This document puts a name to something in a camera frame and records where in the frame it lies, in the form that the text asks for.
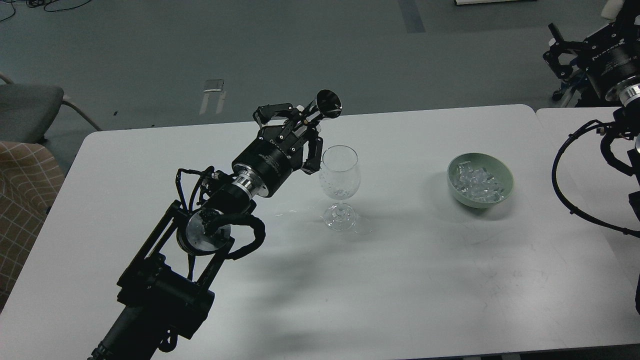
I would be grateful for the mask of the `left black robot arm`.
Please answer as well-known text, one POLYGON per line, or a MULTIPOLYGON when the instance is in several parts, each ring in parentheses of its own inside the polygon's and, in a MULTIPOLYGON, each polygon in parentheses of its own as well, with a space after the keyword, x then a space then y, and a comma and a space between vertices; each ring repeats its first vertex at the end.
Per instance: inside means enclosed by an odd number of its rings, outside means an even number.
POLYGON ((265 224, 253 215, 255 196, 270 198, 297 170, 320 170, 319 123, 336 118, 342 104, 316 98, 306 107, 263 105, 253 113, 256 139, 236 157, 231 174, 210 166, 178 169, 179 199, 166 210, 119 277, 125 307, 92 360, 150 360, 190 339, 215 300, 210 290, 226 260, 260 248, 265 224))

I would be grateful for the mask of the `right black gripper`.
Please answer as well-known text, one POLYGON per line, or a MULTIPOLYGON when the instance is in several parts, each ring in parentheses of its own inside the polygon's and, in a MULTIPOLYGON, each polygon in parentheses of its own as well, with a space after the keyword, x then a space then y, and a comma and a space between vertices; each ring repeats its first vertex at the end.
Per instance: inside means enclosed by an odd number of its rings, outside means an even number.
POLYGON ((557 79, 588 78, 601 100, 626 105, 633 96, 624 92, 639 86, 639 14, 639 0, 608 0, 610 24, 581 41, 567 41, 549 23, 551 41, 542 59, 557 79))

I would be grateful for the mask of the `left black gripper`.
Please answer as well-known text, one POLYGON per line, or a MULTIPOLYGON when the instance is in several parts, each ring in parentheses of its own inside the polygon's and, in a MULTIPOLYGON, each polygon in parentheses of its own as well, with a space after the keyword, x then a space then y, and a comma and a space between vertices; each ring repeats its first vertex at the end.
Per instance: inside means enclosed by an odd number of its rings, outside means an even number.
POLYGON ((290 103, 261 105, 253 112, 260 130, 256 139, 243 150, 231 168, 236 175, 233 185, 249 198, 270 198, 292 173, 320 171, 323 139, 320 128, 301 126, 301 110, 290 103), (268 123, 285 119, 284 125, 268 123))

